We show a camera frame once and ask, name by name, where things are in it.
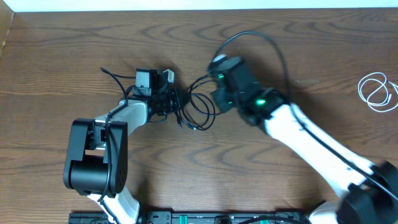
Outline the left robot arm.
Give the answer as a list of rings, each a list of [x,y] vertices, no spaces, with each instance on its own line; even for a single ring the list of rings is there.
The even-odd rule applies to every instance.
[[[140,203],[126,187],[128,137],[150,122],[183,106],[175,74],[167,70],[136,70],[135,83],[122,88],[118,105],[102,116],[78,118],[71,126],[63,183],[94,201],[99,213],[72,212],[69,223],[147,223]]]

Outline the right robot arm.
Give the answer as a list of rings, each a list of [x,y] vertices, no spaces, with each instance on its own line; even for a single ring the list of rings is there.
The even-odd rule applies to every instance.
[[[221,112],[236,108],[251,126],[291,148],[329,184],[339,202],[323,202],[309,223],[397,223],[397,168],[376,165],[319,128],[286,95],[264,88],[240,57],[219,55],[209,74]]]

